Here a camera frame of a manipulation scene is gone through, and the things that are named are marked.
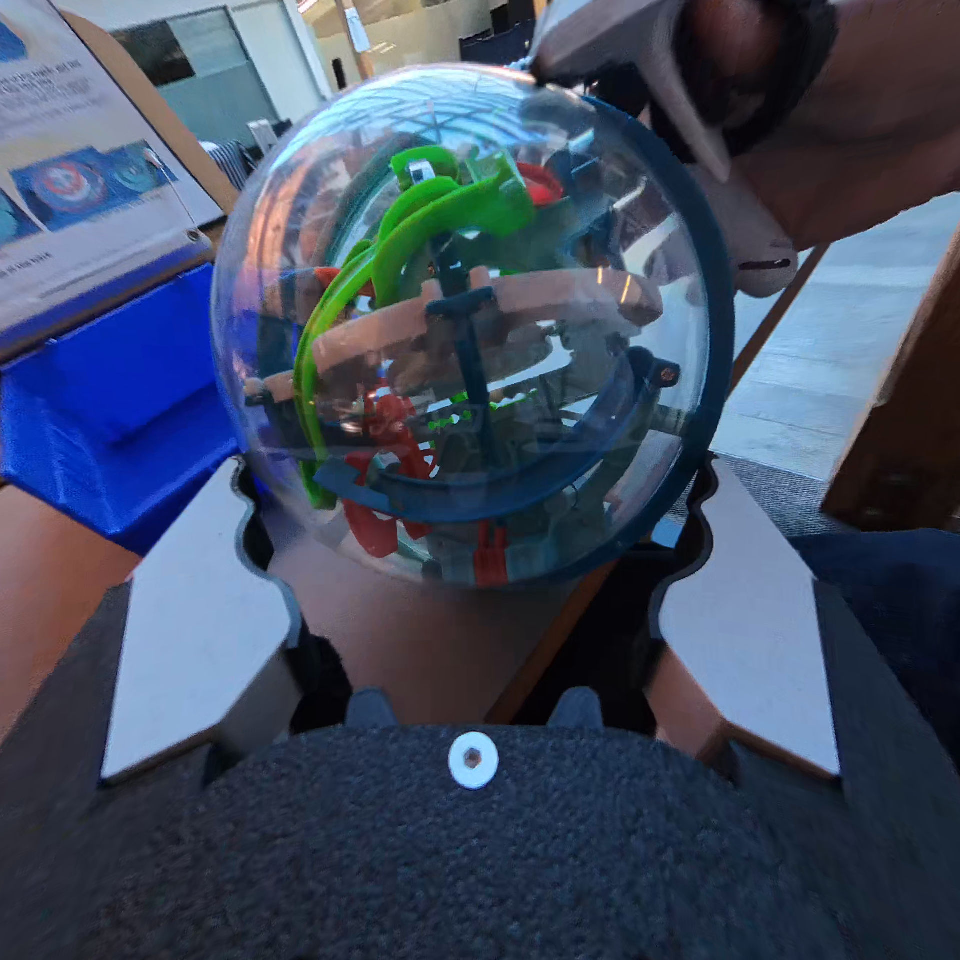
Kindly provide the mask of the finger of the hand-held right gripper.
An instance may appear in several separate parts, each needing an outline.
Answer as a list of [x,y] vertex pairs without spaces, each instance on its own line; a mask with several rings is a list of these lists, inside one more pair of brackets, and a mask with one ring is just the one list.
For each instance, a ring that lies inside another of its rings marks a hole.
[[529,70],[560,84],[633,66],[655,101],[669,102],[679,94],[678,20],[678,2],[550,3],[536,23]]

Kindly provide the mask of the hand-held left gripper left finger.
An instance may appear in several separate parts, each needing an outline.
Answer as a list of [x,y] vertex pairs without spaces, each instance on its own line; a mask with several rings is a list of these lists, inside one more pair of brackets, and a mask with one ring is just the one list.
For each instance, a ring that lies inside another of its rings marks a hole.
[[245,467],[223,462],[133,575],[104,785],[203,746],[243,757],[289,732],[303,692],[287,652],[303,619],[245,546]]

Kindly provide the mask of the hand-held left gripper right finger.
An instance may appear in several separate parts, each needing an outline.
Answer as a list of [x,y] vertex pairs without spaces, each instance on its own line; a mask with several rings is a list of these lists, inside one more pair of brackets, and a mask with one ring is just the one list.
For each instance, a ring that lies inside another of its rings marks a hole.
[[735,743],[838,778],[810,570],[715,458],[698,475],[683,535],[688,559],[655,589],[647,620],[656,739],[705,764]]

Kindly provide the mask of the clear plastic maze ball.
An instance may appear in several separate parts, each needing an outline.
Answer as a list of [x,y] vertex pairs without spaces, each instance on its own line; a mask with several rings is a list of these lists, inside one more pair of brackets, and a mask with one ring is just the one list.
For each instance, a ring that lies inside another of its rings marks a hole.
[[465,590],[650,535],[734,362],[703,188],[591,98],[402,68],[280,141],[227,221],[211,348],[250,468],[325,547]]

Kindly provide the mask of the person's right hand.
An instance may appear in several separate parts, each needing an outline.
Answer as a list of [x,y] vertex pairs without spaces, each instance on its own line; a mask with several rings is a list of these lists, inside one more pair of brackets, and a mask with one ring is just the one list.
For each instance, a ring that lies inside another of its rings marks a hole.
[[695,103],[798,250],[958,191],[959,4],[687,3]]

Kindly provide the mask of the person's navy trouser leg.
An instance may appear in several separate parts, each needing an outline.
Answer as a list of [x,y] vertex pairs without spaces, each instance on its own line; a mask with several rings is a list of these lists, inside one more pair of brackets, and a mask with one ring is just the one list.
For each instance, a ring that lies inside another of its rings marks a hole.
[[959,535],[925,530],[789,541],[842,595],[959,766]]

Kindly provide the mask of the wooden furniture leg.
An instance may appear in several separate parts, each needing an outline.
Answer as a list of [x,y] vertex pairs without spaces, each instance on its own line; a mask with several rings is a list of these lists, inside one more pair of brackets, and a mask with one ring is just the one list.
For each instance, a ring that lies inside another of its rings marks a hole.
[[959,233],[819,510],[866,533],[958,532]]

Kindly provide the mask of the blue plastic bin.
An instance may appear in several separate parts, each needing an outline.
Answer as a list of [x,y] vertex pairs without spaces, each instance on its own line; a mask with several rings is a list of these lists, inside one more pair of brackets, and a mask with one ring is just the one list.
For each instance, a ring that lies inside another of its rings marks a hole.
[[144,557],[239,454],[210,341],[213,266],[2,367],[2,479]]

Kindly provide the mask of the grey office chair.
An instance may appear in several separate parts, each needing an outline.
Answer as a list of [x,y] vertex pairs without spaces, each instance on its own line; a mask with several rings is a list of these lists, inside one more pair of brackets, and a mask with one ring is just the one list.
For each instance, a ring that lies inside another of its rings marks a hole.
[[247,181],[254,175],[261,162],[277,147],[280,139],[291,127],[293,122],[289,119],[272,123],[262,118],[247,124],[248,133],[253,139],[250,145],[240,140],[223,142],[201,140],[200,147],[226,177],[231,186],[240,193],[245,189]]

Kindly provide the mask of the brown cardboard backing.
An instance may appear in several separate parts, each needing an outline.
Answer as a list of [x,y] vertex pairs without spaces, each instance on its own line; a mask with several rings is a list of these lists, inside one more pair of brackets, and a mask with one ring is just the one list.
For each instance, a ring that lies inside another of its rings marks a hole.
[[134,59],[109,33],[67,11],[62,11],[61,15],[219,210],[219,213],[205,214],[195,220],[199,228],[206,234],[219,229],[239,197],[229,178],[160,97]]

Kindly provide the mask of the printed instruction sheet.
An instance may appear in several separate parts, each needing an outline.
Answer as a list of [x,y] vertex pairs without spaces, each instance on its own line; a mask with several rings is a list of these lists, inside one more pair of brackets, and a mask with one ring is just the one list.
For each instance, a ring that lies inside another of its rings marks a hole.
[[54,4],[1,14],[7,359],[210,261],[221,211]]

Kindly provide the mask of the wooden post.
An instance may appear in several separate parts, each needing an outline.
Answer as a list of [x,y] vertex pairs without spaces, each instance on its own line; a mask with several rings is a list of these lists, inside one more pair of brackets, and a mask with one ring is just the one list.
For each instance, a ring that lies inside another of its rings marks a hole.
[[362,82],[370,81],[375,75],[369,59],[371,44],[359,12],[353,2],[336,2],[336,7],[344,25],[344,34],[352,49],[358,75]]

